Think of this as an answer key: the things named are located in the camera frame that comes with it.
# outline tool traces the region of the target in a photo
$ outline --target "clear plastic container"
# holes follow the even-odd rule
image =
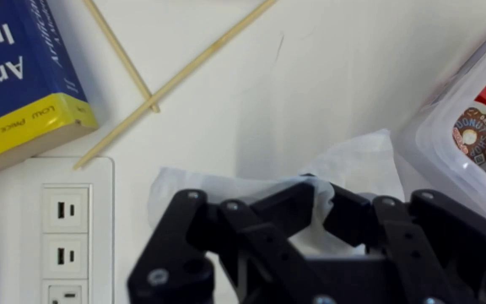
[[[486,217],[486,172],[457,148],[452,133],[459,116],[485,87],[486,41],[443,91],[410,120],[394,145],[432,188]]]

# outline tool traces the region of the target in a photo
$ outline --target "wooden chopstick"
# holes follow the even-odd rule
[[[217,41],[215,41],[209,48],[207,48],[196,59],[183,68],[177,75],[173,77],[168,83],[160,88],[155,94],[153,94],[146,102],[144,102],[138,109],[136,109],[129,117],[124,119],[112,132],[104,137],[96,146],[94,146],[89,152],[86,153],[74,166],[74,169],[82,167],[89,162],[93,157],[97,156],[106,146],[108,146],[116,137],[121,135],[128,127],[135,123],[146,110],[154,105],[160,98],[164,97],[168,92],[174,89],[183,79],[195,71],[201,64],[208,60],[215,52],[226,45],[233,37],[245,29],[249,24],[255,21],[260,15],[262,15],[268,8],[270,8],[276,0],[266,0],[253,10],[245,19],[237,23],[227,33],[222,35]]]
[[[114,51],[116,51],[117,56],[119,57],[121,62],[123,62],[125,69],[127,69],[127,72],[129,73],[129,75],[131,75],[131,78],[140,90],[143,99],[148,100],[151,97],[150,90],[147,88],[147,85],[138,73],[135,65],[132,63],[131,59],[127,55],[127,52],[125,52],[125,50],[121,46],[121,43],[119,42],[119,40],[117,40],[116,35],[113,33],[112,29],[106,22],[106,19],[104,19],[104,17],[100,13],[99,8],[97,8],[93,0],[84,0],[84,3],[85,6],[87,6],[87,8],[89,9],[89,12],[91,12],[91,15],[99,25],[100,29],[103,31],[106,39],[108,39],[108,42],[110,42],[112,48],[114,49]],[[152,104],[151,109],[155,113],[160,112],[159,106],[156,104]]]

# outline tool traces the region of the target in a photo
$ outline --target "white table surface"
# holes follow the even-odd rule
[[[143,100],[82,2],[48,2],[102,127],[44,155],[81,156]],[[152,91],[258,3],[97,0]],[[485,35],[486,0],[280,0],[103,152],[116,172],[115,303],[128,303],[152,232],[159,167],[294,174],[332,144],[398,130]],[[13,171],[0,173],[2,304],[19,294]]]

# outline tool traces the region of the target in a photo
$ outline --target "donut shop label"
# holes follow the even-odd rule
[[[453,127],[455,144],[479,166],[486,163],[486,114],[470,107]]]

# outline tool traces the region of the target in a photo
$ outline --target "white tissue paper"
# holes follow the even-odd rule
[[[290,241],[305,255],[363,254],[362,248],[352,248],[324,231],[323,223],[331,210],[334,191],[329,183],[366,197],[389,195],[404,200],[404,192],[393,161],[393,146],[388,130],[381,130],[336,144],[305,166],[296,176],[274,181],[236,179],[162,168],[151,186],[148,201],[151,227],[156,227],[164,209],[174,194],[183,189],[202,189],[208,202],[218,204],[235,198],[251,204],[299,182],[315,187],[313,219],[310,227],[293,236]]]

